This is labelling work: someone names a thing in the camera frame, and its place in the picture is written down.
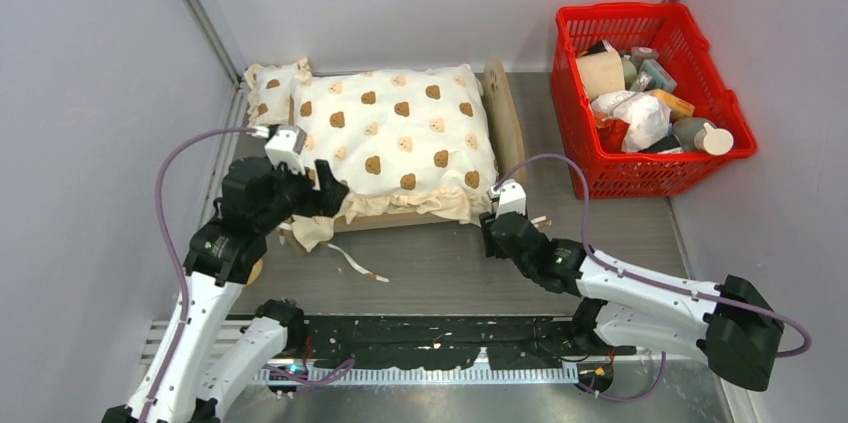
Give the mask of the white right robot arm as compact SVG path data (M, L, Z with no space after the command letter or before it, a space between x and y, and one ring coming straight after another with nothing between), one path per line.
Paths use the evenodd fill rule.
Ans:
M511 260L546 291L580 298L571 340L584 353L642 347L703 363L738 387L765 391L784 324L748 280L678 279L569 239L550 239L525 216L480 218L485 253Z

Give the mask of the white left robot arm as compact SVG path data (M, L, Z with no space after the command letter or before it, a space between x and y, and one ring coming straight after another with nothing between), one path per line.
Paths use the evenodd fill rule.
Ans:
M142 382L106 422L221 422L272 357L298 355L307 341L304 313L268 300L236 344L217 361L221 325L267 251L267 236L291 216L332 216L349 192L325 160L304 168L266 157L235 161L222 181L215 214L191 238L180 291L162 342Z

